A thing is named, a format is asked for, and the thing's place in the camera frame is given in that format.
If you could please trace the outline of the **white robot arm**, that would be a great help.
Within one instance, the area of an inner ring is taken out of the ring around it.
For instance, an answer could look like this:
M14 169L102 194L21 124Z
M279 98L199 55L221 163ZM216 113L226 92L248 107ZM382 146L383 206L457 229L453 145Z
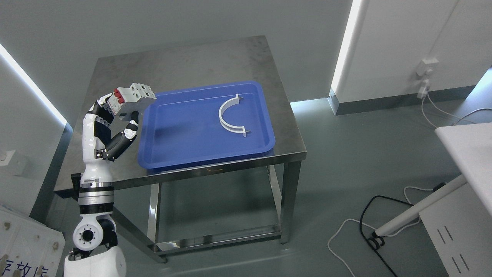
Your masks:
M81 221L73 231L75 247L64 261L65 277L125 277L127 266L118 247L112 219L114 188L110 182L74 186Z

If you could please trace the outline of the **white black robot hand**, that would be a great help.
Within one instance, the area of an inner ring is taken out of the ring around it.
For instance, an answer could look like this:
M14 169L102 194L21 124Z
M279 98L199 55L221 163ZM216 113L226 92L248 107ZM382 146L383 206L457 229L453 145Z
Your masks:
M100 97L85 114L82 128L82 155L85 171L81 187L107 187L113 181L111 165L136 139L139 112L131 113L123 131L111 137L110 125L115 115L107 104L111 93Z

